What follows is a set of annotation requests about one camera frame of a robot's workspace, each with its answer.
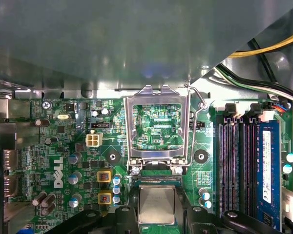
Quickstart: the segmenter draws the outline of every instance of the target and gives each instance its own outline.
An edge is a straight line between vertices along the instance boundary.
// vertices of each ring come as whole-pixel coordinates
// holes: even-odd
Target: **yellow wire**
[[[261,53],[266,53],[272,50],[279,49],[280,47],[284,47],[291,43],[293,43],[293,35],[275,45],[272,45],[266,48],[261,48],[259,50],[251,50],[251,51],[234,52],[232,55],[229,56],[229,58],[242,58],[242,57],[247,57],[252,55],[258,55]]]

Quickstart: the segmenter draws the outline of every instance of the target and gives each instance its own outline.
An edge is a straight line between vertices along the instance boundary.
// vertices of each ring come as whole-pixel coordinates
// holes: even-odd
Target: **ram slot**
[[[240,124],[240,211],[253,216],[256,181],[256,125]]]
[[[239,209],[239,125],[219,124],[219,213]]]

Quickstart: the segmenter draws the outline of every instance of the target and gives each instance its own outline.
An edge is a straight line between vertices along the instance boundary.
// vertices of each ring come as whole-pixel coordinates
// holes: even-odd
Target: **blue ram module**
[[[281,230],[281,133],[279,121],[257,125],[256,218]]]

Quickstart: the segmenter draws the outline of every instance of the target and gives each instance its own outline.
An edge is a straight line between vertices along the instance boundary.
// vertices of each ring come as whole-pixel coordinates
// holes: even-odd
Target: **green circuit board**
[[[122,99],[31,99],[31,120],[47,119],[50,125],[40,127],[39,142],[31,147],[18,151],[21,167],[11,170],[10,175],[21,175],[21,193],[9,198],[10,201],[32,201],[40,191],[55,194],[56,208],[48,215],[42,216],[41,207],[36,208],[36,216],[31,221],[35,233],[42,234],[78,212],[86,209],[99,210],[106,214],[113,204],[98,204],[100,191],[113,194],[113,184],[98,182],[97,173],[111,171],[112,177],[121,175],[121,202],[125,204],[130,188],[133,186],[132,177],[126,171],[127,144],[125,110]],[[48,101],[52,107],[42,108],[42,103]],[[195,112],[199,104],[198,99],[191,99],[190,110]],[[93,115],[93,111],[100,113],[108,110],[107,115]],[[210,193],[212,207],[216,209],[216,189],[214,186],[215,168],[213,161],[214,125],[211,121],[211,111],[203,110],[198,116],[200,127],[196,129],[194,149],[204,150],[208,159],[204,163],[192,161],[186,175],[182,176],[182,186],[192,205],[199,203],[199,189],[205,188]],[[180,126],[180,105],[141,105],[134,106],[134,126],[137,130],[136,141],[133,147],[140,150],[171,150],[181,147],[182,140],[176,134]],[[282,149],[292,147],[292,114],[276,115],[281,122]],[[86,135],[102,133],[102,145],[87,147]],[[189,129],[188,158],[191,152],[193,130]],[[53,142],[46,145],[46,139]],[[71,154],[81,154],[80,162],[72,165],[68,162]],[[119,156],[116,163],[110,160],[111,155]],[[63,187],[54,187],[55,167],[63,159]],[[68,178],[73,172],[82,174],[81,180],[71,185]],[[171,171],[142,171],[143,176],[170,175]],[[290,190],[293,186],[291,174],[283,185]],[[71,208],[69,200],[74,194],[82,197],[78,207]],[[179,233],[177,226],[142,225],[141,232],[151,233]]]

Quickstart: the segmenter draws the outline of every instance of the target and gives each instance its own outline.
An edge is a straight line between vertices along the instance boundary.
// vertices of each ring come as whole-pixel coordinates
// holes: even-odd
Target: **white power connector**
[[[293,192],[282,188],[282,214],[293,222]]]

